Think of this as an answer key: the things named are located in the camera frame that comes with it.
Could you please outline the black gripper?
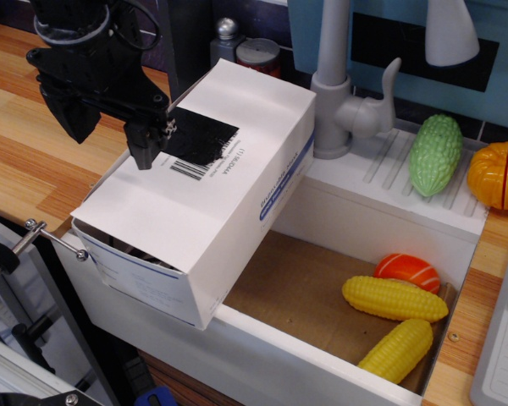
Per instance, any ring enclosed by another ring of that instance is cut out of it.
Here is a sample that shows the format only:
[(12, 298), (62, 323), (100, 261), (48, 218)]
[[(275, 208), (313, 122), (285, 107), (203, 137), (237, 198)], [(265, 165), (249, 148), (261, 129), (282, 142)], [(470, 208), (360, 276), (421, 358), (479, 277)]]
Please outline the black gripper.
[(107, 114), (123, 122), (127, 145), (139, 170), (152, 163), (177, 127), (168, 119), (168, 98), (141, 67), (141, 54), (152, 46), (137, 25), (110, 25), (92, 32), (38, 25), (44, 48), (28, 52), (39, 71), (47, 108), (78, 144)]

